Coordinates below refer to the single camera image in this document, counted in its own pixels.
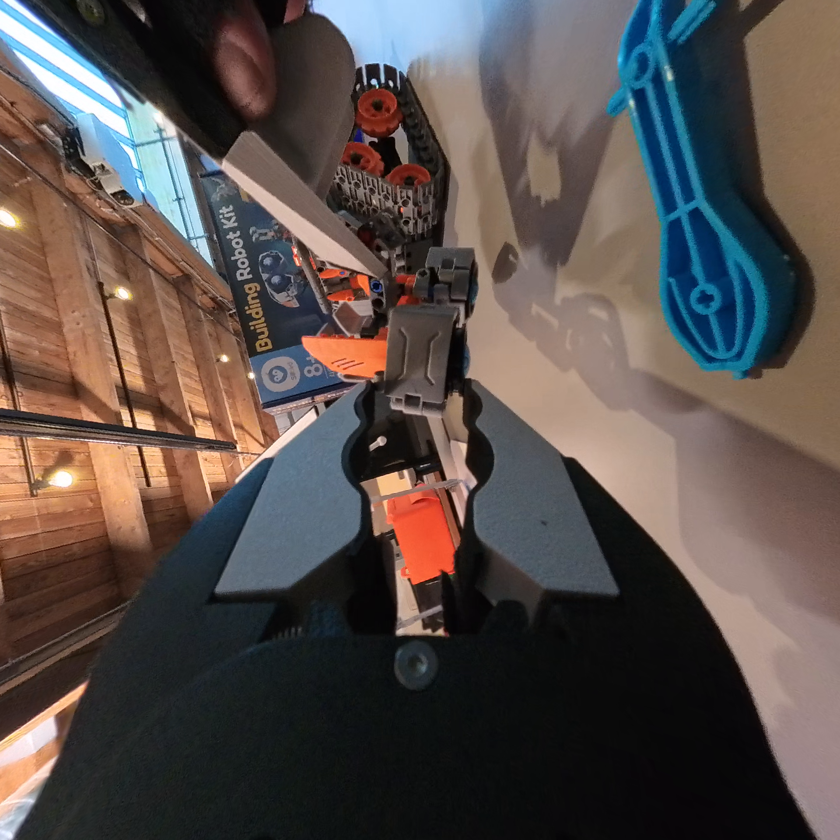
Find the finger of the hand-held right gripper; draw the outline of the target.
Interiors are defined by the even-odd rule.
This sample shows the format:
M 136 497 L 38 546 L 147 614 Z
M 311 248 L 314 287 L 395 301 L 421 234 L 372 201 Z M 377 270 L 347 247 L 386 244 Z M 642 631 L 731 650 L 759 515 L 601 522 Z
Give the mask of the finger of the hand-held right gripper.
M 221 166 L 316 256 L 368 277 L 385 277 L 387 267 L 256 132 L 242 132 Z
M 270 35 L 276 99 L 269 147 L 317 195 L 326 195 L 354 125 L 350 43 L 320 14 L 304 14 Z

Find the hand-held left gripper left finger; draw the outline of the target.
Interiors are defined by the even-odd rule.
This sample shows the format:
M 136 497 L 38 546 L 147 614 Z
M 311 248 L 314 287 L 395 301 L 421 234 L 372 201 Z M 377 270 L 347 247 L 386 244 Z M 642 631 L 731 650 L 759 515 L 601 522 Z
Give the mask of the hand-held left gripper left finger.
M 351 389 L 280 439 L 213 591 L 220 602 L 384 604 L 382 549 L 360 473 L 373 389 Z

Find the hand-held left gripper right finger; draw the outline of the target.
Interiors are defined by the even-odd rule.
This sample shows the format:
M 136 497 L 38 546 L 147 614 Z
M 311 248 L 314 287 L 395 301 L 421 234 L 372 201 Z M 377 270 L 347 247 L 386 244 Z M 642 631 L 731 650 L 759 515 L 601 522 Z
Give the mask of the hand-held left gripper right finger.
M 562 597 L 614 599 L 617 583 L 560 452 L 467 381 L 463 592 L 543 613 Z

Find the grey orange tracked toy robot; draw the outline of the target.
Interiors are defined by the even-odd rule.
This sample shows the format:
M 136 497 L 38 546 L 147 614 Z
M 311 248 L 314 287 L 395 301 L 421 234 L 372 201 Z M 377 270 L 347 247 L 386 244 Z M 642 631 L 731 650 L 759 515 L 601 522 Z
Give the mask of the grey orange tracked toy robot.
M 393 274 L 444 243 L 450 167 L 412 82 L 387 64 L 355 71 L 353 127 L 328 204 Z

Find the grey orange toy robot arm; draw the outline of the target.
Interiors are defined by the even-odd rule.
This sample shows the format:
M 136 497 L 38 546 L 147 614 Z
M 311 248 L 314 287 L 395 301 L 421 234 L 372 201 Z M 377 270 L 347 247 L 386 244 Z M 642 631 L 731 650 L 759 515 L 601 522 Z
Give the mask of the grey orange toy robot arm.
M 369 382 L 407 415 L 442 418 L 462 394 L 469 369 L 464 309 L 444 303 L 403 304 L 371 338 L 304 337 L 303 348 L 343 382 Z
M 417 596 L 437 596 L 443 575 L 455 574 L 459 546 L 453 491 L 439 456 L 413 446 L 406 427 L 377 432 L 369 443 L 374 522 L 392 537 L 402 558 L 398 577 Z

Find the person's right hand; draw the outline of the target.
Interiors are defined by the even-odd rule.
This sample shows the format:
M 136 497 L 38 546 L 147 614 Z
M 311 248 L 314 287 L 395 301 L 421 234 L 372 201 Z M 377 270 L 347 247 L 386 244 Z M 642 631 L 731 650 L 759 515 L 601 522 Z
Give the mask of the person's right hand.
M 219 86 L 248 123 L 263 119 L 277 97 L 277 69 L 266 23 L 255 2 L 233 2 L 217 16 L 209 58 Z

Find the blue robot kit box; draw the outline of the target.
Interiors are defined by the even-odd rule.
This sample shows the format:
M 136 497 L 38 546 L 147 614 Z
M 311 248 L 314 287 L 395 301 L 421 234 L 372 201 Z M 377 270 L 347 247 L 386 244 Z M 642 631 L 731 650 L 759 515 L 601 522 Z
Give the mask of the blue robot kit box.
M 199 180 L 262 407 L 288 410 L 346 393 L 350 385 L 303 346 L 331 319 L 295 259 L 288 231 L 226 174 Z

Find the blue plastic brick separator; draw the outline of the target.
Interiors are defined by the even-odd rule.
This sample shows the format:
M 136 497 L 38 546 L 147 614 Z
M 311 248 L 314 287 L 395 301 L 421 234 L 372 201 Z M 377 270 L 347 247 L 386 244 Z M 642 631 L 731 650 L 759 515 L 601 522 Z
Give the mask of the blue plastic brick separator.
M 694 40 L 718 2 L 637 2 L 617 52 L 619 88 L 659 223 L 658 293 L 668 329 L 703 371 L 745 379 L 790 331 L 788 255 L 744 202 L 719 106 Z

